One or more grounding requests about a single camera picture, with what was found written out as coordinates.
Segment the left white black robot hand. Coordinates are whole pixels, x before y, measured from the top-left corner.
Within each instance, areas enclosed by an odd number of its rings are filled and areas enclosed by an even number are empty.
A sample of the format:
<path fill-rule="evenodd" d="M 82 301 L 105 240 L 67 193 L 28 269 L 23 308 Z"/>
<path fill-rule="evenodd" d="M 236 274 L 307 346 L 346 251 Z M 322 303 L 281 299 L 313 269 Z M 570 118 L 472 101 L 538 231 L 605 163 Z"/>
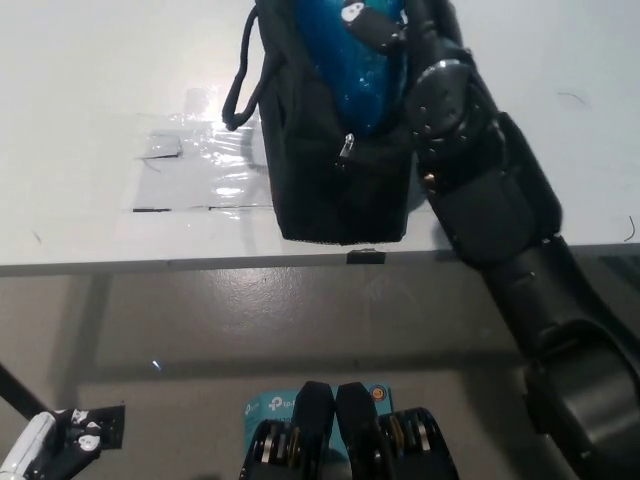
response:
<path fill-rule="evenodd" d="M 44 411 L 30 420 L 1 464 L 2 479 L 73 479 L 100 457 L 101 426 L 88 410 Z"/>

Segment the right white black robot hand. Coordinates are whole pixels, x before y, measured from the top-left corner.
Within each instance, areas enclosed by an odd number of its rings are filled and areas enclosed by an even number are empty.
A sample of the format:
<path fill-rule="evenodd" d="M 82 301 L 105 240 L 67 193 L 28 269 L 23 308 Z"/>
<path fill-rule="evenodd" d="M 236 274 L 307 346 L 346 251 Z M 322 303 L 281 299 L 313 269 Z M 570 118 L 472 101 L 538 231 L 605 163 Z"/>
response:
<path fill-rule="evenodd" d="M 462 47 L 449 1 L 401 4 L 399 20 L 365 1 L 344 1 L 340 17 L 347 32 L 360 43 L 385 56 L 405 51 L 418 66 L 444 60 L 449 50 Z"/>

